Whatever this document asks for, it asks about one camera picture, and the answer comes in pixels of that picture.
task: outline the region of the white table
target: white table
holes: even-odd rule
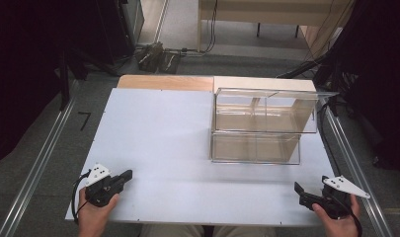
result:
[[[300,165],[214,164],[208,159],[211,91],[114,89],[82,174],[96,162],[133,171],[112,221],[311,226],[297,181],[320,195],[333,177],[320,135],[301,138]],[[66,219],[72,219],[70,209]]]

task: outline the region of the clear acrylic box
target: clear acrylic box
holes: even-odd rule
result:
[[[218,89],[211,125],[211,160],[299,164],[301,134],[317,132],[317,101],[334,95]]]

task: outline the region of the black cable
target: black cable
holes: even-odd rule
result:
[[[211,39],[209,40],[208,47],[206,48],[203,53],[208,53],[212,51],[215,45],[215,19],[217,16],[217,7],[218,7],[218,0],[215,0],[214,4],[214,10],[212,12],[212,18],[211,18]]]
[[[89,201],[88,200],[86,200],[85,201],[85,203],[83,203],[80,207],[79,207],[79,209],[77,209],[77,212],[76,212],[76,214],[78,214],[79,213],[79,211],[83,208],[83,206],[85,206],[85,204],[86,203],[88,203]]]
[[[79,208],[79,210],[76,212],[76,194],[77,194],[77,188],[79,187],[79,184],[80,184],[80,182],[82,182],[83,179],[89,177],[89,174],[90,174],[90,173],[91,173],[91,170],[89,170],[88,173],[83,174],[82,176],[80,176],[80,178],[74,183],[74,186],[73,186],[73,194],[72,194],[72,197],[71,197],[71,213],[72,213],[72,215],[73,215],[74,222],[75,222],[76,224],[79,224],[79,219],[78,219],[78,217],[77,217],[77,212],[79,212],[80,208],[83,207],[83,205],[86,204],[86,203],[83,204],[83,205]]]
[[[359,219],[354,215],[353,210],[349,207],[346,206],[345,204],[343,204],[341,201],[339,201],[337,198],[335,198],[334,196],[332,196],[331,194],[326,194],[329,196],[329,198],[331,198],[332,200],[334,200],[337,204],[339,204],[342,208],[344,208],[345,210],[348,211],[348,213],[350,214],[350,216],[353,218],[354,223],[356,225],[357,228],[357,232],[358,232],[358,237],[362,236],[362,225],[360,224]]]
[[[327,20],[327,19],[329,18],[329,16],[330,16],[330,13],[331,13],[331,11],[332,11],[332,5],[333,5],[333,2],[334,2],[334,1],[335,1],[335,0],[332,1],[332,4],[331,4],[331,6],[330,6],[330,10],[329,10],[329,15],[328,15],[328,17],[325,19],[325,21],[323,22],[322,27],[323,27],[324,23],[326,22],[326,20]],[[345,14],[346,10],[348,9],[348,7],[350,6],[350,4],[351,4],[352,2],[353,2],[353,1],[349,1],[349,2],[348,2],[347,6],[345,7],[344,11],[342,12],[341,16],[339,17],[338,22],[336,22],[336,24],[335,24],[335,29],[337,29],[339,23],[340,23],[341,20],[342,20],[342,17],[344,17],[344,14]],[[319,32],[320,32],[320,30],[317,32],[316,39],[315,39],[314,41],[317,41],[317,36],[319,35]],[[323,48],[324,48],[328,43],[330,43],[332,40],[334,40],[334,39],[335,39],[335,38],[331,38],[331,39],[329,39],[328,41],[326,41],[325,44],[323,44],[323,46],[320,47],[320,48],[319,48],[317,51],[315,51],[314,53],[317,53],[317,52],[319,52],[320,50],[323,50]]]
[[[331,5],[330,5],[330,7],[329,7],[328,16],[327,16],[327,17],[325,18],[325,20],[323,21],[322,26],[320,26],[319,31],[317,31],[317,34],[316,34],[316,37],[314,38],[313,43],[311,44],[311,46],[309,46],[308,51],[307,51],[307,54],[305,54],[305,57],[304,57],[304,62],[307,61],[307,55],[308,55],[308,53],[311,51],[311,47],[313,46],[313,44],[314,44],[315,42],[317,42],[317,40],[319,40],[319,33],[320,33],[320,31],[322,30],[323,26],[325,25],[326,21],[329,19],[330,15],[331,15],[331,13],[332,13],[332,6],[333,6],[333,3],[334,3],[334,2],[335,2],[335,0],[332,0]]]
[[[319,114],[319,116],[320,116],[320,136],[322,137],[322,139],[324,140],[326,146],[328,147],[329,153],[330,153],[330,155],[332,157],[332,160],[334,161],[336,169],[338,171],[338,176],[341,176],[342,175],[341,169],[339,168],[339,165],[338,165],[338,162],[336,160],[336,157],[333,155],[331,146],[330,146],[330,144],[328,142],[328,139],[326,138],[325,130],[324,130],[324,127],[323,127],[323,121],[324,121],[324,118],[325,118],[325,115],[326,115],[326,110],[327,110],[328,105],[329,104],[326,103],[325,105],[322,106],[320,111],[317,112],[317,114]]]

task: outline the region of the hand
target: hand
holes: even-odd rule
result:
[[[332,219],[320,205],[312,205],[314,212],[322,220],[328,237],[357,237],[358,230],[354,219],[349,215],[339,220]],[[357,218],[360,218],[360,205],[357,198],[351,195],[351,209]]]
[[[79,191],[79,207],[85,202],[85,191],[83,188]],[[103,207],[97,207],[87,202],[79,210],[79,237],[99,237],[105,230],[108,217],[111,211],[116,207],[119,201],[119,195],[114,195],[110,203]]]

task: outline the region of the black controller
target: black controller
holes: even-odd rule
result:
[[[297,182],[294,183],[294,190],[300,195],[299,203],[310,210],[313,210],[312,204],[317,203],[326,210],[326,213],[332,219],[338,219],[351,214],[351,200],[350,195],[347,193],[335,190],[334,188],[325,185],[322,190],[322,197],[319,197],[306,193],[304,188],[302,188]]]
[[[123,190],[123,185],[132,179],[132,171],[127,170],[119,176],[107,176],[86,188],[86,200],[97,207],[102,207],[110,203],[115,194]]]

